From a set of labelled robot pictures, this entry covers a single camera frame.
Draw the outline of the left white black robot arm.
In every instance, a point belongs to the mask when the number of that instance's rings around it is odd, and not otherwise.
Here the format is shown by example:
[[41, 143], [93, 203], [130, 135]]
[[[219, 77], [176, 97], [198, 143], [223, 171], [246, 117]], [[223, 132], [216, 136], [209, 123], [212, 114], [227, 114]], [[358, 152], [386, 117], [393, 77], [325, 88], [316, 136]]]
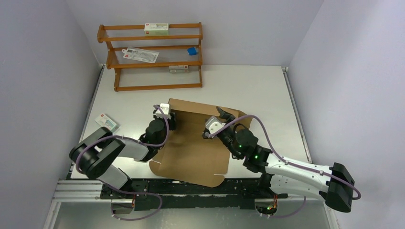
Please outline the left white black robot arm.
[[101, 127], [77, 144], [69, 157], [89, 179], [103, 181], [119, 198], [127, 198], [136, 189], [132, 179], [113, 162], [118, 157], [137, 162], [151, 160], [164, 147], [169, 131], [176, 128], [174, 112], [169, 112], [167, 121], [163, 117], [153, 117], [138, 140], [119, 137], [106, 127]]

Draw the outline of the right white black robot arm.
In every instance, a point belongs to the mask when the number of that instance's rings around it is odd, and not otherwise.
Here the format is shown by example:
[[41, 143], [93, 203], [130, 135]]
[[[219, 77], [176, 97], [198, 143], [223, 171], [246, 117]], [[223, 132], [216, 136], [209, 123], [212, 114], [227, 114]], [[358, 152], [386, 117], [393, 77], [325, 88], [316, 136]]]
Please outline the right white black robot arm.
[[243, 166], [260, 173], [258, 192], [262, 197], [292, 194], [323, 201], [329, 208], [349, 213], [352, 202], [361, 199], [360, 191], [347, 168], [335, 162], [323, 166], [301, 162], [280, 155], [265, 134], [268, 148], [258, 144], [258, 138], [241, 123], [255, 115], [236, 118], [216, 107], [219, 117], [212, 116], [205, 123], [205, 136], [217, 137], [233, 159], [242, 160]]

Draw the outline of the brown cardboard box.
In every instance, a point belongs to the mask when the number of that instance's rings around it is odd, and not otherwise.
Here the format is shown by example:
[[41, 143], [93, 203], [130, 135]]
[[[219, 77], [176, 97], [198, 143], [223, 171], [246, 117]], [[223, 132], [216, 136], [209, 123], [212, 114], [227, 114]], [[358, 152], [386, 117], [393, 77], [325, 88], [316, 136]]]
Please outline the brown cardboard box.
[[218, 139], [203, 139], [205, 122], [219, 116], [215, 105], [171, 98], [176, 129], [149, 161], [153, 174], [206, 187], [217, 187], [228, 171], [230, 152]]

